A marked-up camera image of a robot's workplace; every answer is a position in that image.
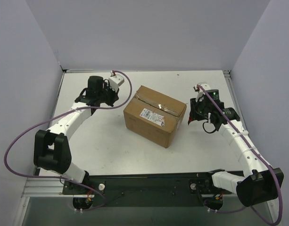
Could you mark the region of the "brown cardboard express box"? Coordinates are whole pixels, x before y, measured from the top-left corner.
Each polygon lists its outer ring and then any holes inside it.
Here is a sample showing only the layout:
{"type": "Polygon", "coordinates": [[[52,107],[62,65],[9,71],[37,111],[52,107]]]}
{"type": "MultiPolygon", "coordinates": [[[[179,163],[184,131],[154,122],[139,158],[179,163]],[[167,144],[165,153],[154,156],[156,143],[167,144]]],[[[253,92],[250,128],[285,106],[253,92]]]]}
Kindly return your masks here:
{"type": "Polygon", "coordinates": [[[185,103],[140,86],[124,109],[127,129],[168,148],[183,121],[185,103]]]}

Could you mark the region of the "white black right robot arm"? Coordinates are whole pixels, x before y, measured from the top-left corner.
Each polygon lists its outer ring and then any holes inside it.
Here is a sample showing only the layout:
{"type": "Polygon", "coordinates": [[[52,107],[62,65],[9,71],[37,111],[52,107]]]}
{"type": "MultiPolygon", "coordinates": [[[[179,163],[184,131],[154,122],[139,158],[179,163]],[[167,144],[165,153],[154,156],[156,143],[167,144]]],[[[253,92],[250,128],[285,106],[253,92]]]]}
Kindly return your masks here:
{"type": "Polygon", "coordinates": [[[284,175],[259,153],[248,136],[239,115],[233,108],[226,108],[219,99],[217,89],[194,88],[197,97],[190,99],[188,122],[203,121],[214,126],[233,150],[243,171],[243,176],[219,169],[211,172],[212,185],[237,195],[240,202],[253,206],[279,197],[284,175]]]}

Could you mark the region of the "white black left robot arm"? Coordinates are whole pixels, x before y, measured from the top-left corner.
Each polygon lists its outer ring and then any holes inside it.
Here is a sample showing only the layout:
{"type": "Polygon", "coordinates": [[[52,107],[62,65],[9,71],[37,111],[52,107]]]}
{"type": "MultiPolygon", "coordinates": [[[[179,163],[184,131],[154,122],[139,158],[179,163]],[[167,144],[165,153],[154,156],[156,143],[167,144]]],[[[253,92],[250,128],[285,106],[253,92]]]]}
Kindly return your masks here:
{"type": "Polygon", "coordinates": [[[120,75],[113,75],[108,79],[90,76],[87,87],[75,99],[72,112],[47,130],[39,130],[35,134],[35,166],[74,181],[73,188],[80,194],[88,192],[90,182],[85,179],[86,171],[72,162],[69,139],[81,124],[95,113],[96,107],[101,104],[114,105],[119,99],[119,87],[123,83],[124,78],[120,75]]]}

